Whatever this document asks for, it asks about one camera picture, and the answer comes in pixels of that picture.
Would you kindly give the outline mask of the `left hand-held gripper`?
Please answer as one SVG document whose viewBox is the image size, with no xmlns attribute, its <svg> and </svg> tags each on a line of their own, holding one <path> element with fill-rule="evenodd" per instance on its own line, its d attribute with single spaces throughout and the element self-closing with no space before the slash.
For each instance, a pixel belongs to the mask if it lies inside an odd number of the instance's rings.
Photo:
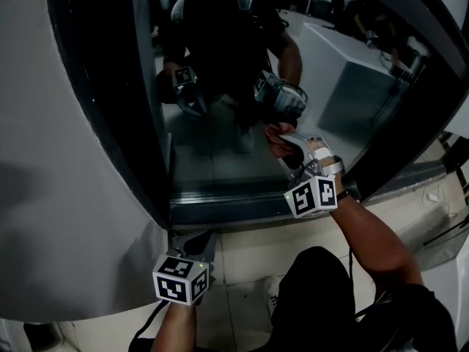
<svg viewBox="0 0 469 352">
<path fill-rule="evenodd" d="M 204 250 L 203 260 L 161 254 L 152 271 L 159 299 L 191 306 L 209 289 L 209 263 L 215 258 L 216 233 L 212 230 L 174 236 L 176 250 Z"/>
</svg>

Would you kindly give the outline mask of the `person's right hand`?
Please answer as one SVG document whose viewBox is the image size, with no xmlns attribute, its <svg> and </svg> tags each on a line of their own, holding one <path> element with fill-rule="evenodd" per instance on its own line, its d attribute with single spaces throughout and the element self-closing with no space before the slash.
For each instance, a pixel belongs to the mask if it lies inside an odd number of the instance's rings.
<svg viewBox="0 0 469 352">
<path fill-rule="evenodd" d="M 314 157 L 319 161 L 320 166 L 329 166 L 336 162 L 332 152 L 327 148 L 324 141 L 311 139 L 308 140 L 308 146 L 313 152 Z"/>
</svg>

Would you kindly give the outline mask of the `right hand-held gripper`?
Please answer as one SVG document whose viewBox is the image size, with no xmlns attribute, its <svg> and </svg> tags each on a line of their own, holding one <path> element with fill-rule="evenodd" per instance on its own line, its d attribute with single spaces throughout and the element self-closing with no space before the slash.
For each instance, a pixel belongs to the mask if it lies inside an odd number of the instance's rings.
<svg viewBox="0 0 469 352">
<path fill-rule="evenodd" d="M 308 140 L 321 140 L 299 133 L 283 134 L 279 138 L 287 144 L 309 150 Z M 284 174 L 289 180 L 293 180 L 293 187 L 284 193 L 284 198 L 296 219 L 318 216 L 337 209 L 335 179 L 344 170 L 344 166 L 338 157 L 334 157 L 334 160 L 333 164 L 322 167 L 314 159 L 304 168 L 302 161 L 293 157 L 278 160 Z"/>
</svg>

